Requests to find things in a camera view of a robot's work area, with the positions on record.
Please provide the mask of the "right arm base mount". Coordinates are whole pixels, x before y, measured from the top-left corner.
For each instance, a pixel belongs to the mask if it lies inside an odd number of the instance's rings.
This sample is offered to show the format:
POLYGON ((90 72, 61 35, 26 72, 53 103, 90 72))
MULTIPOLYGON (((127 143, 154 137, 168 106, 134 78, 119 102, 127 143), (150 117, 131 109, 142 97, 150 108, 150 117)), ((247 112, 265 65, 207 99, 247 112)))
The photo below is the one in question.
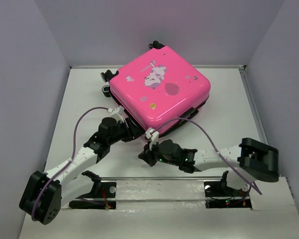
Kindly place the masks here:
POLYGON ((207 209, 251 209, 252 203, 247 191, 232 189, 220 181, 207 181, 204 183, 205 207, 207 209))

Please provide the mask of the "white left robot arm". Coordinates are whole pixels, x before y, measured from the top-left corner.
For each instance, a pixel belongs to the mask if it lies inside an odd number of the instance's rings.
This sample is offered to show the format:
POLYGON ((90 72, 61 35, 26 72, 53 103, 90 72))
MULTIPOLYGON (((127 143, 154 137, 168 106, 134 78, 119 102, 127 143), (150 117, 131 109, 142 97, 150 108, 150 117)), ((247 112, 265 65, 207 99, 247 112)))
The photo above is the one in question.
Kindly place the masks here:
POLYGON ((99 177, 87 169, 101 161, 110 152, 111 145, 130 142, 144 132, 130 118, 124 121, 103 118, 98 130, 69 159, 46 172, 35 171, 30 175, 19 208, 33 221, 46 225, 59 213, 65 188, 74 180, 86 176, 89 180, 84 183, 83 191, 90 197, 98 195, 99 177))

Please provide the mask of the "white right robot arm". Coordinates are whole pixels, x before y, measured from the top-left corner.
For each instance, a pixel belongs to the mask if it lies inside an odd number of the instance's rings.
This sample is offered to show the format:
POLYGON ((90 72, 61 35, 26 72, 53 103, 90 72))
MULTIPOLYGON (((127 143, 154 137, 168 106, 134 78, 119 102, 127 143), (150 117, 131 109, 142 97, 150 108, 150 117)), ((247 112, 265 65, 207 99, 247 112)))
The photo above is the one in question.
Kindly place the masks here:
POLYGON ((276 183, 280 177, 279 151, 252 138, 243 138, 238 145, 212 151, 182 148, 170 139, 161 143, 149 141, 138 157, 151 167, 161 162, 189 174, 227 168, 225 180, 219 183, 224 195, 247 186, 258 190, 255 181, 276 183))

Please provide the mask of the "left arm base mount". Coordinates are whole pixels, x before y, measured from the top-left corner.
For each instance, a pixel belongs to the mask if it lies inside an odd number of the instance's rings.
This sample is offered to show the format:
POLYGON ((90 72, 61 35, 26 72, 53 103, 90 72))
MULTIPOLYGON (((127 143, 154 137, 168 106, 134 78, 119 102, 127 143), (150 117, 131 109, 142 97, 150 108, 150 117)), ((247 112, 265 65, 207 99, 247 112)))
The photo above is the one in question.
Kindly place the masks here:
POLYGON ((92 183, 89 192, 80 195, 68 203, 71 209, 94 209, 94 210, 115 210, 116 202, 116 181, 103 181, 101 177, 92 171, 84 171, 81 175, 88 183, 92 183))

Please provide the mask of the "pink hard-shell suitcase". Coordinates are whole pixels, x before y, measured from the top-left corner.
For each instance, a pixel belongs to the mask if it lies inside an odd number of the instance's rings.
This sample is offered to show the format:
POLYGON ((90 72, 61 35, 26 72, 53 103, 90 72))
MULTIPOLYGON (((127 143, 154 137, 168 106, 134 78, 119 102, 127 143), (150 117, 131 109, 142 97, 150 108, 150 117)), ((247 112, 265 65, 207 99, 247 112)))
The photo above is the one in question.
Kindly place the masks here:
POLYGON ((103 93, 125 108, 134 124, 167 136, 195 117, 209 98, 211 83, 170 47, 154 41, 148 51, 101 78, 103 93))

